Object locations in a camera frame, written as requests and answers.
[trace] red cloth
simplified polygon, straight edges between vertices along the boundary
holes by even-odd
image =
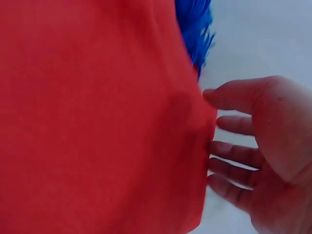
[[[174,0],[0,2],[0,233],[199,224],[203,100]]]

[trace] white wall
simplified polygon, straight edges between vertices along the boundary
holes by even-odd
[[[216,45],[202,74],[203,88],[269,75],[312,87],[311,0],[214,0],[212,10]],[[220,130],[215,139],[256,145],[250,137]],[[192,234],[254,233],[248,215],[208,190],[202,224]]]

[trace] blue tinsel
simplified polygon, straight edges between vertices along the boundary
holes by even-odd
[[[209,31],[213,21],[210,3],[211,0],[175,0],[176,18],[192,63],[198,69],[198,76],[214,39]]]

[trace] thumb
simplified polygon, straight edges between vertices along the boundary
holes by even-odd
[[[266,77],[227,82],[215,90],[205,90],[205,99],[215,108],[221,110],[237,110],[247,114],[253,113],[253,108],[259,97],[272,86],[284,83],[282,77]]]

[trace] fingernail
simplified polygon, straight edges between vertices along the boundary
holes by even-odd
[[[205,89],[203,94],[204,94],[204,95],[210,95],[210,94],[212,94],[214,91],[215,91],[214,89]]]

